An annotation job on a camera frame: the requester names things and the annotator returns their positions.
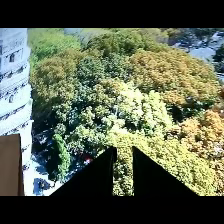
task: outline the building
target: building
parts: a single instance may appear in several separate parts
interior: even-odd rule
[[[32,149],[30,51],[27,28],[0,28],[0,136],[20,134],[24,176]],[[24,179],[29,182],[24,182],[25,194],[30,195],[33,180]]]

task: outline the white building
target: white building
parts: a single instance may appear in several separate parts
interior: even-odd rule
[[[29,84],[27,28],[0,28],[0,136],[20,133],[24,176],[32,148],[32,99]],[[32,194],[33,180],[24,183]]]

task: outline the black triangular shape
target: black triangular shape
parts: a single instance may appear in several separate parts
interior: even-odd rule
[[[139,149],[132,148],[134,196],[197,196]]]
[[[117,149],[110,147],[51,196],[112,196],[116,158]]]

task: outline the forest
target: forest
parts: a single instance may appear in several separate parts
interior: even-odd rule
[[[114,195],[132,196],[136,146],[198,195],[224,195],[224,86],[213,65],[170,46],[181,28],[28,35],[33,132],[51,130],[51,144],[34,147],[45,151],[51,180],[115,146]]]

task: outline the brown object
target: brown object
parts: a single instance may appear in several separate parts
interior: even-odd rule
[[[20,136],[0,136],[0,196],[24,196]]]

